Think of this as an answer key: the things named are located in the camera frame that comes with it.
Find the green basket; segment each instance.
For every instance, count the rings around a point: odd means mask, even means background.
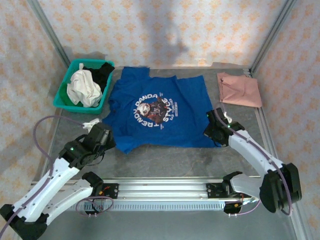
[[[85,67],[87,68],[92,68],[92,69],[99,69],[104,63],[109,63],[112,66],[115,66],[113,61],[106,61],[106,60],[101,60],[101,59],[87,59],[87,58],[78,58],[75,59],[71,62],[68,70],[66,71],[66,74],[62,80],[63,83],[70,83],[71,76],[79,70],[79,64],[84,64]],[[57,108],[65,109],[69,112],[73,113],[82,113],[82,114],[100,114],[103,110],[104,103],[107,98],[108,90],[110,87],[110,83],[112,80],[112,72],[110,73],[106,87],[104,89],[104,92],[102,94],[102,98],[100,100],[99,106],[97,107],[83,107],[83,106],[67,106],[64,104],[62,101],[59,91],[61,88],[61,85],[59,87],[58,92],[56,93],[54,100],[53,100],[53,105]]]

